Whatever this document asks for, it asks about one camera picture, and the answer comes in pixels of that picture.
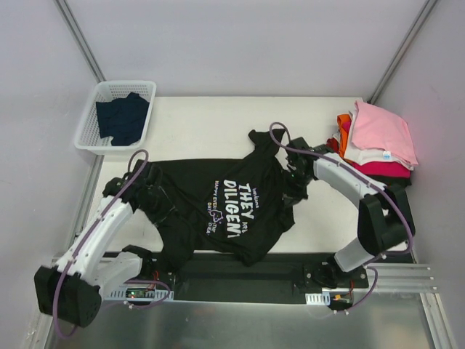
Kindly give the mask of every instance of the plastic basket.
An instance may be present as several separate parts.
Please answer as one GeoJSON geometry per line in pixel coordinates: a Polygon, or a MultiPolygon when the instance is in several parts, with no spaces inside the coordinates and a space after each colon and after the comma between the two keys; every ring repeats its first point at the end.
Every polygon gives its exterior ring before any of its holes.
{"type": "Polygon", "coordinates": [[[152,81],[143,80],[115,80],[100,82],[87,101],[81,117],[81,122],[74,139],[74,145],[78,149],[85,149],[105,155],[123,151],[134,151],[142,146],[147,134],[150,116],[152,115],[153,102],[155,100],[156,84],[152,81]],[[99,123],[97,120],[97,109],[95,102],[111,102],[116,98],[125,98],[130,92],[136,92],[145,98],[150,104],[145,119],[144,129],[140,140],[128,146],[112,146],[111,137],[100,138],[99,123]]]}

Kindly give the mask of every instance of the black t-shirt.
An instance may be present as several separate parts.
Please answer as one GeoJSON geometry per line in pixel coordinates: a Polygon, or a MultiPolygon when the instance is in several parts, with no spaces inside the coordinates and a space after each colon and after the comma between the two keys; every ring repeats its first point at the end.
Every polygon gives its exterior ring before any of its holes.
{"type": "MultiPolygon", "coordinates": [[[[283,130],[274,135],[281,140],[283,130]]],[[[253,130],[248,137],[255,149],[244,159],[156,162],[174,205],[162,220],[145,210],[163,239],[161,270],[181,268],[196,249],[231,252],[252,265],[294,224],[292,208],[283,205],[279,147],[268,132],[253,130]]]]}

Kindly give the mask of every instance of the white wall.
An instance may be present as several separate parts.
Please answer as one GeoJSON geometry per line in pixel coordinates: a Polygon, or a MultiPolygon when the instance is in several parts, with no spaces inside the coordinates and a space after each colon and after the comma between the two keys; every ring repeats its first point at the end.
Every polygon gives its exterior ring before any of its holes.
{"type": "Polygon", "coordinates": [[[409,124],[420,166],[408,191],[420,262],[439,276],[441,296],[465,347],[465,2],[442,0],[379,105],[409,124]]]}
{"type": "Polygon", "coordinates": [[[37,309],[33,275],[70,236],[93,156],[72,137],[95,85],[52,0],[0,5],[0,347],[37,309]]]}
{"type": "Polygon", "coordinates": [[[158,96],[368,98],[424,0],[69,0],[107,79],[158,96]]]}

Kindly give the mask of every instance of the orange cloth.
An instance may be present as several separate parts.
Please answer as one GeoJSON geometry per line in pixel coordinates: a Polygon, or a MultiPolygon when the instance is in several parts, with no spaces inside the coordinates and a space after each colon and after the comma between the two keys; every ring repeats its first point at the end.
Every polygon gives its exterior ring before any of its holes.
{"type": "Polygon", "coordinates": [[[351,121],[349,114],[341,114],[337,116],[337,124],[339,126],[339,132],[341,132],[341,142],[339,144],[339,156],[344,158],[344,153],[347,147],[347,138],[349,138],[349,132],[347,132],[342,125],[346,122],[351,121]]]}

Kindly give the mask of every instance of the dark blue cloth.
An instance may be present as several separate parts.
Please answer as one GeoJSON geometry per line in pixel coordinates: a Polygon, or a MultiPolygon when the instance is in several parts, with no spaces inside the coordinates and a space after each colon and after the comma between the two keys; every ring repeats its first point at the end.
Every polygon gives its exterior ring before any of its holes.
{"type": "Polygon", "coordinates": [[[126,98],[96,102],[100,137],[113,136],[111,145],[131,145],[140,140],[149,102],[131,92],[126,98]]]}

